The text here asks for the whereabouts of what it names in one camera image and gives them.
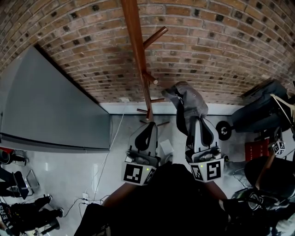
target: white baseboard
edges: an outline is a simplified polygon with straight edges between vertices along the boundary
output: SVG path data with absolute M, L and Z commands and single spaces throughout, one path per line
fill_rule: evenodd
M 208 115 L 231 115 L 235 111 L 239 110 L 243 106 L 238 105 L 226 105 L 226 104 L 214 104 L 207 103 L 209 111 Z M 100 106 L 104 108 L 110 114 L 143 114 L 138 112 L 137 108 L 146 110 L 147 106 L 145 102 L 113 102 L 113 103 L 100 103 Z M 158 102 L 152 104 L 153 113 L 158 115 L 175 115 L 176 108 L 171 102 Z

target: shoe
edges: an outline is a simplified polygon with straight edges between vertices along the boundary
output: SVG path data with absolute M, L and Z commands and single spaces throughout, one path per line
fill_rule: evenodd
M 60 208 L 60 209 L 58 209 L 58 211 L 60 211 L 60 215 L 59 215 L 59 217 L 64 217 L 64 215 L 65 215 L 65 211 L 64 211 L 64 209 L 63 208 Z
M 173 163 L 173 155 L 169 154 L 169 155 L 165 158 L 165 162 L 164 162 L 164 163 L 166 164 L 168 161 Z
M 47 195 L 44 194 L 44 197 L 49 197 L 49 198 L 50 198 L 49 203 L 50 203 L 51 200 L 53 199 L 52 195 L 50 195 L 50 194 L 47 194 Z
M 30 162 L 29 158 L 26 157 L 26 158 L 24 159 L 24 166 L 26 166 L 29 162 Z

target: wooden coat rack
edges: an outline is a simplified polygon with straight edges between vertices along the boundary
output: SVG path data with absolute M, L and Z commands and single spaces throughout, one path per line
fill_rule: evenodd
M 160 38 L 164 33 L 168 31 L 166 27 L 162 27 L 152 36 L 150 36 L 145 42 L 142 40 L 142 29 L 140 26 L 139 13 L 136 0 L 121 0 L 122 8 L 125 16 L 125 21 L 132 44 L 132 49 L 135 57 L 136 66 L 139 72 L 142 90 L 147 105 L 147 110 L 137 109 L 139 112 L 146 113 L 146 120 L 153 121 L 153 109 L 152 103 L 165 101 L 164 98 L 151 100 L 149 93 L 150 83 L 157 84 L 156 80 L 152 75 L 147 72 L 146 56 L 144 50 Z

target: red box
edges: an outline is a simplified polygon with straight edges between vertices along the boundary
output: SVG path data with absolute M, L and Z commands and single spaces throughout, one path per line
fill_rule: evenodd
M 245 160 L 250 161 L 254 158 L 269 156 L 268 151 L 269 139 L 256 142 L 245 143 Z

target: wall outlet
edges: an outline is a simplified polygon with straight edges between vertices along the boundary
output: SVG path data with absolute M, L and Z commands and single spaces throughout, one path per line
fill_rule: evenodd
M 82 193 L 82 197 L 87 199 L 87 201 L 83 200 L 83 202 L 86 203 L 86 205 L 88 205 L 88 203 L 89 203 L 89 195 L 87 193 Z
M 129 102 L 129 98 L 119 98 L 122 102 Z

